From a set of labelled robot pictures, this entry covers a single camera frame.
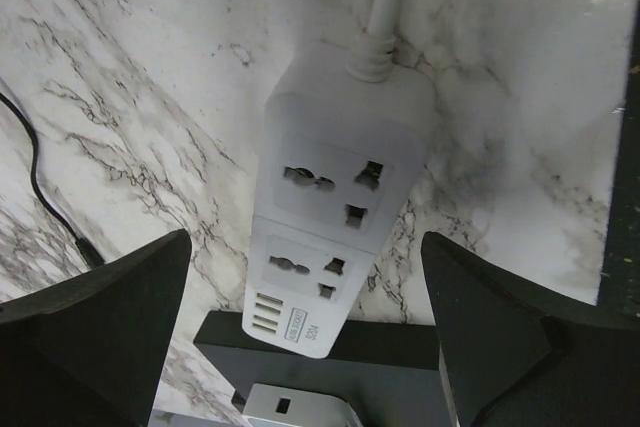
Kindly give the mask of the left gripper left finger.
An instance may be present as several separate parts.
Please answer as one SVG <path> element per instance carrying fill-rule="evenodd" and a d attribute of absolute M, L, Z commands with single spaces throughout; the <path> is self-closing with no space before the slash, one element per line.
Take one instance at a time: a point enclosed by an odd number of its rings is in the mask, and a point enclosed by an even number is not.
<path fill-rule="evenodd" d="M 191 253 L 175 230 L 3 303 L 2 425 L 147 425 Z"/>

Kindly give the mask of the white power strip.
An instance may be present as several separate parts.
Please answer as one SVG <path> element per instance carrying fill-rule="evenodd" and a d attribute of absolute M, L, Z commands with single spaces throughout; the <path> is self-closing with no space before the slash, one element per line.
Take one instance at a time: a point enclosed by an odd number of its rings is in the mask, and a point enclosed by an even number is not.
<path fill-rule="evenodd" d="M 330 353 L 427 161 L 436 94 L 393 61 L 401 3 L 298 50 L 265 104 L 242 327 L 306 357 Z"/>

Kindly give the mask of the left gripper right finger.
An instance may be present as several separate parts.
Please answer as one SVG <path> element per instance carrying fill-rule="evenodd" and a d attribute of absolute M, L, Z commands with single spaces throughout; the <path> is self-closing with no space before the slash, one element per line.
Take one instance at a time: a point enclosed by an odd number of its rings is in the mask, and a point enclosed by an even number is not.
<path fill-rule="evenodd" d="M 462 426 L 636 426 L 639 320 L 566 297 L 443 235 L 421 257 Z"/>

